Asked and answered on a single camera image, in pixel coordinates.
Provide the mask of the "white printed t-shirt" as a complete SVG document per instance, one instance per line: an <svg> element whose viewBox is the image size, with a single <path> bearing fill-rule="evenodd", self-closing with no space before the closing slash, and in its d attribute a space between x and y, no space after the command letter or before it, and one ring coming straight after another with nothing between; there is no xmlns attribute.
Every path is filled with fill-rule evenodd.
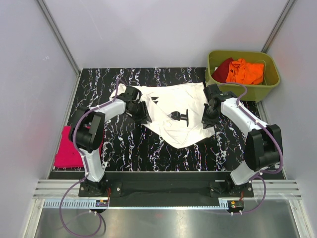
<svg viewBox="0 0 317 238"><path fill-rule="evenodd" d="M215 134L214 127L203 128L202 116L207 102L203 83L174 86L137 86L146 103L151 122L143 124L171 146L180 149Z"/></svg>

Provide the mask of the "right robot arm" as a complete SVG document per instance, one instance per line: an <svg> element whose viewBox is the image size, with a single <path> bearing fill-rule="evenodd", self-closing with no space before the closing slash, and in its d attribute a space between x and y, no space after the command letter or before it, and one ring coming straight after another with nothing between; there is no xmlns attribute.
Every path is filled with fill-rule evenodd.
<svg viewBox="0 0 317 238"><path fill-rule="evenodd" d="M278 125L269 125L253 115L233 92L222 92L217 84L204 89L202 125L204 129L215 126L221 115L228 117L246 136L243 162L224 182L211 186L217 194L237 196L243 187L263 173L277 174L283 167L282 134Z"/></svg>

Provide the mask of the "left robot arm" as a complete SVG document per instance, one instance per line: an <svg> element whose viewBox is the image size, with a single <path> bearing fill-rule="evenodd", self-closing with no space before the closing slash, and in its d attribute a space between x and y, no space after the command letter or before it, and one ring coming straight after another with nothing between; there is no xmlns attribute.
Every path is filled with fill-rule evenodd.
<svg viewBox="0 0 317 238"><path fill-rule="evenodd" d="M79 109L76 113L69 140L83 162L85 177L80 184L84 192L95 196L103 196L110 192L100 156L105 122L122 114L127 114L136 123L152 122L146 102L141 100L141 96L139 89L127 86L123 93L116 92L112 100L93 108Z"/></svg>

